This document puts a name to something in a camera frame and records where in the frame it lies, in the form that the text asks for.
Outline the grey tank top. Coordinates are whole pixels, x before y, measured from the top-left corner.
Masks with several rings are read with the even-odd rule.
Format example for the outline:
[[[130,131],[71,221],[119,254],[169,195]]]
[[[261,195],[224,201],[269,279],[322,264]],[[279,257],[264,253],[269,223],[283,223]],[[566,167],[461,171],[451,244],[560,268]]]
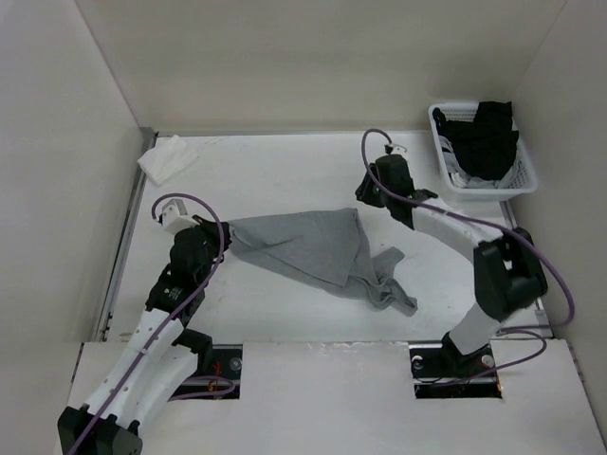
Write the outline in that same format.
[[[417,300],[395,278],[404,253],[392,246],[372,255],[356,209],[236,219],[229,233],[230,251],[243,262],[337,297],[366,300],[377,311],[417,311]]]

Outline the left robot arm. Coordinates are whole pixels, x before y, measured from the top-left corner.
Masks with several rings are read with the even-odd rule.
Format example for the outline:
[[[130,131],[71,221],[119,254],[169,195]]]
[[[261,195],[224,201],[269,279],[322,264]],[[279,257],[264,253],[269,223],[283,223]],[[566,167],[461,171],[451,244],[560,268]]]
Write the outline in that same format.
[[[188,324],[230,246],[229,225],[194,216],[170,226],[170,261],[119,360],[79,408],[59,417],[64,454],[141,453],[144,432],[183,381],[212,369],[212,338]]]

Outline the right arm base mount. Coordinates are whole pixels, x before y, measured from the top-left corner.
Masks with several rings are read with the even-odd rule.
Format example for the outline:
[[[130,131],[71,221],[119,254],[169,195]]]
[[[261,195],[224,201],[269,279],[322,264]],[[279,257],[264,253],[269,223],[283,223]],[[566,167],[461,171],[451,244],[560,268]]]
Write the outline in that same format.
[[[411,344],[409,355],[417,399],[501,399],[496,372],[482,375],[496,366],[489,345],[455,366],[443,356],[440,343]]]

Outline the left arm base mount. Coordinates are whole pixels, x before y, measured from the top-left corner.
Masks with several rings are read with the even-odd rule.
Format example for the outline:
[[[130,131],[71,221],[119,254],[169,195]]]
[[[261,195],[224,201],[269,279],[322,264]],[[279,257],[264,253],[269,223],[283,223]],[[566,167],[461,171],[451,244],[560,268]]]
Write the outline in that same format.
[[[243,358],[242,344],[214,345],[210,360],[178,386],[169,400],[239,399]]]

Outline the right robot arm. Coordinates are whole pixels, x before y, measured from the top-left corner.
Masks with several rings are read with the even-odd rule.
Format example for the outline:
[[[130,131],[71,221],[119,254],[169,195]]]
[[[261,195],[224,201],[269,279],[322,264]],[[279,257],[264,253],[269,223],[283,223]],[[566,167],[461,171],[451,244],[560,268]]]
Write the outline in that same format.
[[[439,360],[447,373],[469,369],[504,322],[546,293],[542,265],[529,250],[532,239],[526,230],[504,230],[473,219],[436,193],[416,189],[402,155],[384,155],[369,163],[355,195],[364,204],[387,209],[401,224],[433,237],[471,263],[474,302],[441,340]]]

